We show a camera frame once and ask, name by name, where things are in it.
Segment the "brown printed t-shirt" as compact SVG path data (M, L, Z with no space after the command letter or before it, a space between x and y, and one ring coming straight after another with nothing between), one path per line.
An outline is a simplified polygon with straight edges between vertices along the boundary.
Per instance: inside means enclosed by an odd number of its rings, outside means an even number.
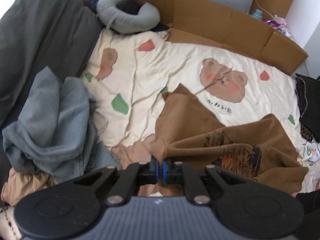
M216 165L239 176L293 194L308 168L273 114L244 125L225 126L183 85L162 95L151 155L203 169Z

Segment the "beige crumpled garment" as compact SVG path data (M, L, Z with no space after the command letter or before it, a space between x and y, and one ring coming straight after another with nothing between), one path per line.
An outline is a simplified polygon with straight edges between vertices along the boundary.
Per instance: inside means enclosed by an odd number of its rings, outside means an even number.
M2 187L1 200L10 206L16 206L25 196L54 185L57 185L57 181L46 172L23 174L12 167L8 180Z

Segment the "blue-grey sweater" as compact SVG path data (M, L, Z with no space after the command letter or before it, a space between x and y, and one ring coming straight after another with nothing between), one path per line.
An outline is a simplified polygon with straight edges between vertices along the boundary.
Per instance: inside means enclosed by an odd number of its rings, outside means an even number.
M58 183L119 160L99 141L95 99L77 77L61 81L49 67L31 86L18 119L3 129L3 148L15 171L40 171Z

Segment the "black folded garment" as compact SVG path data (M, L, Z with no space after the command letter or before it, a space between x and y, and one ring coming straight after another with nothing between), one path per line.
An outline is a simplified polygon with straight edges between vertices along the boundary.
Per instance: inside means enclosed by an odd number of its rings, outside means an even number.
M308 142L319 143L319 79L296 74L295 80L300 133Z

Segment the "cream bear print bedsheet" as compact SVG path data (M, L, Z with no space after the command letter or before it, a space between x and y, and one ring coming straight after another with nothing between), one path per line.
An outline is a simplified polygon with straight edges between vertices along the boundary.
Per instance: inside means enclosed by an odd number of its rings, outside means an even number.
M171 43L152 32L123 36L104 30L82 78L97 100L100 140L122 168L154 158L162 95L183 85L225 126L273 114L297 161L308 168L299 192L319 189L319 144L302 137L295 82L277 68L221 48Z

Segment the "dark grey blanket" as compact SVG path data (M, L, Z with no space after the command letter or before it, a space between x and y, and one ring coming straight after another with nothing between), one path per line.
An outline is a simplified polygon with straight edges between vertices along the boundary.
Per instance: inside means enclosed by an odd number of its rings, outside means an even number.
M16 120L35 75L79 76L102 26L81 0L15 0L1 18L1 127Z

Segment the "purple white detergent bag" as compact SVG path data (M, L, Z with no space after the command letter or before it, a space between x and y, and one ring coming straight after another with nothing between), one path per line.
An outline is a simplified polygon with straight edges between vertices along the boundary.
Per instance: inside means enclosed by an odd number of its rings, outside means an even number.
M289 29L287 28L286 20L282 17L274 15L274 17L270 20L264 20L264 23L268 24L272 28L278 30L283 35L287 36L291 40L295 40L292 34L290 33Z

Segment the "teal cap detergent bottle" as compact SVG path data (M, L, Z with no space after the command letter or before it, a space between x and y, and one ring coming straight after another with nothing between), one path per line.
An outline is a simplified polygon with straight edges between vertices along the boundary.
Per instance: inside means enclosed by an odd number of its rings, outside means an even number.
M263 20L263 12L260 9L255 9L251 16L257 20L262 21Z

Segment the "brown cardboard sheet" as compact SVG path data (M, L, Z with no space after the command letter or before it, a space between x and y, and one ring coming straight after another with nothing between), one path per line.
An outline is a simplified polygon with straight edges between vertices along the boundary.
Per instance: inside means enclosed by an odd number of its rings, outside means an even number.
M160 12L168 40L230 50L291 75L308 54L287 36L248 14L207 0L137 0Z

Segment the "grey neck pillow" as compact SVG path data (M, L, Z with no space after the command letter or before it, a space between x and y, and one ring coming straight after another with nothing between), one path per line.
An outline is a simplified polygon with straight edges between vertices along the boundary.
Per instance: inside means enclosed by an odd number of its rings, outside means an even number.
M151 3L139 5L135 0L99 0L97 13L107 29L120 34L144 32L156 27L161 20L159 10Z

